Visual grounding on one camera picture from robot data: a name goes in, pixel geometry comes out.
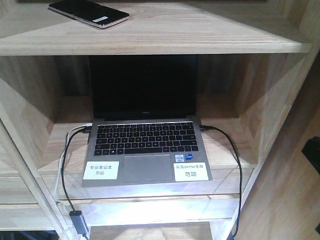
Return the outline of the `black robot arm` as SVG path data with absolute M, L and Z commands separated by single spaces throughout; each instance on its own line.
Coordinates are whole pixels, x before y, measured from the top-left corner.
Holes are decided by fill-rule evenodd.
M 317 173 L 320 174 L 320 137 L 314 136 L 307 140 L 301 152 L 308 159 Z

